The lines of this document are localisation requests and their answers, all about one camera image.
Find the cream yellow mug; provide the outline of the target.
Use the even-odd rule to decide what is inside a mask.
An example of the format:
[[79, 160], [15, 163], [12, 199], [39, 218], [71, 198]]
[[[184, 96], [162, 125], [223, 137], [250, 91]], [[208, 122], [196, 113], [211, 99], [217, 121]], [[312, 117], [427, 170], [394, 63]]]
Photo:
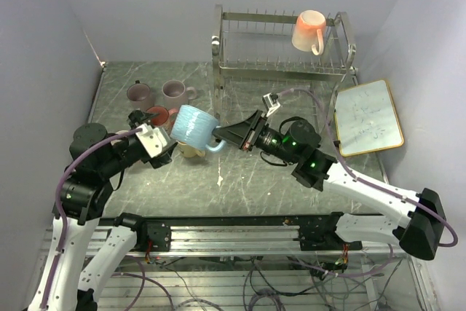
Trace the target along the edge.
[[183, 142], [178, 142], [178, 150], [181, 153], [181, 155], [185, 158], [193, 158], [193, 157], [204, 157], [205, 156], [205, 151], [196, 149], [186, 143]]

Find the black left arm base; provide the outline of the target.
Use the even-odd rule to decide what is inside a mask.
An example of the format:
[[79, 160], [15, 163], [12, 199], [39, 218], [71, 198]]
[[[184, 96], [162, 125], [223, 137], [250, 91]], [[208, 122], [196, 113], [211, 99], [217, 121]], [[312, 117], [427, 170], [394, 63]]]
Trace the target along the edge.
[[171, 243], [171, 229], [164, 221], [122, 213], [113, 222], [115, 227], [123, 226], [136, 233], [134, 251], [168, 252]]

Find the light purple mug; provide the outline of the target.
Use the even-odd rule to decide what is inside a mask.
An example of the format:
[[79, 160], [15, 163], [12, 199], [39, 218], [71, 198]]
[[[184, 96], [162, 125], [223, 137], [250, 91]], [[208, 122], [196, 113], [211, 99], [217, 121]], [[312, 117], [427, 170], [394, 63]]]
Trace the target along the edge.
[[189, 101], [197, 97], [197, 90], [194, 87], [187, 87], [183, 82], [174, 79], [163, 84], [162, 94], [165, 108], [179, 109], [182, 105], [189, 104]]

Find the dark mauve mug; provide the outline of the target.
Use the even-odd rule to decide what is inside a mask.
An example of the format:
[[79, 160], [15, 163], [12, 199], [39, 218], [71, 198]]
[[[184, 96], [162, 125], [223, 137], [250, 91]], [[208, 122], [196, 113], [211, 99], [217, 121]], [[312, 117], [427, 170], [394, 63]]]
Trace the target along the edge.
[[155, 105], [154, 94], [150, 86], [139, 80], [127, 89], [127, 99], [133, 109], [141, 111], [146, 111]]

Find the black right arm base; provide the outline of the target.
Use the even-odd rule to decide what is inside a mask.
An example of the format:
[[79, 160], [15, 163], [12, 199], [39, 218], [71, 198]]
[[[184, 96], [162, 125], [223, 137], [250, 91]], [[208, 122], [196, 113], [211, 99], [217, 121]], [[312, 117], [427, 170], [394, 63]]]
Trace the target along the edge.
[[291, 216], [290, 225], [299, 227], [297, 240], [301, 251], [342, 251], [344, 244], [350, 251], [361, 250], [361, 241], [347, 242], [336, 234], [336, 224], [342, 216], [342, 212]]

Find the blue mug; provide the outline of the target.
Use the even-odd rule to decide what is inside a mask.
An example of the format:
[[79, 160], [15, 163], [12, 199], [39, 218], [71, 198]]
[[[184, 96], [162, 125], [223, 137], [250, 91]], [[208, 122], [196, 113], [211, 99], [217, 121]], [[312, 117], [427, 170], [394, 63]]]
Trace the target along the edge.
[[226, 145], [226, 141], [220, 141], [216, 146], [209, 144], [213, 132], [219, 125], [220, 122], [209, 113], [190, 105], [182, 105], [175, 119], [170, 137], [200, 151], [216, 153]]

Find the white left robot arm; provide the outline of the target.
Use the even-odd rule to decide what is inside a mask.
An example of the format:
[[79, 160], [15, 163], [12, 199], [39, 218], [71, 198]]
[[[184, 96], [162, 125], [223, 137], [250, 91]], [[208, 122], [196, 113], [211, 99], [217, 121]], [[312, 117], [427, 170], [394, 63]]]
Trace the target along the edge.
[[147, 221], [123, 213], [91, 262], [84, 262], [106, 203], [116, 191], [111, 178], [123, 176], [137, 162], [157, 169], [171, 161], [175, 142], [152, 122], [156, 117], [134, 110], [128, 116], [130, 129], [124, 133], [109, 133], [99, 123], [75, 130], [69, 147], [73, 161], [55, 190], [52, 242], [28, 310], [96, 310], [106, 283], [125, 255], [147, 247]]

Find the red mug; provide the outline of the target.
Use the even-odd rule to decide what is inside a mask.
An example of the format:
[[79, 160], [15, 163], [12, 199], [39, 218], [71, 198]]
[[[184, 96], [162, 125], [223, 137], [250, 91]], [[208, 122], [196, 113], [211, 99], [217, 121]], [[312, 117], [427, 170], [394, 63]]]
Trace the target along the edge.
[[146, 113], [153, 115], [150, 123], [155, 127], [162, 127], [167, 134], [171, 134], [178, 112], [178, 109], [166, 109], [163, 106], [152, 106], [146, 110]]

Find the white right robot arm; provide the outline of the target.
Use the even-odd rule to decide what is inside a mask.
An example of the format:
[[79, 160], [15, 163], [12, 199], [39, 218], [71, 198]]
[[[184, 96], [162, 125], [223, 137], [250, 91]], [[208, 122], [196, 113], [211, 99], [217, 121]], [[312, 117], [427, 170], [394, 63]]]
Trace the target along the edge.
[[407, 254], [431, 261], [440, 247], [446, 216], [440, 196], [431, 189], [415, 192], [365, 176], [320, 150], [321, 137], [302, 117], [286, 119], [285, 131], [272, 129], [262, 111], [237, 124], [215, 127], [213, 136], [243, 151], [260, 149], [294, 167], [292, 176], [306, 188], [350, 197], [376, 211], [359, 219], [343, 214], [320, 233], [331, 250], [367, 240], [396, 244]]

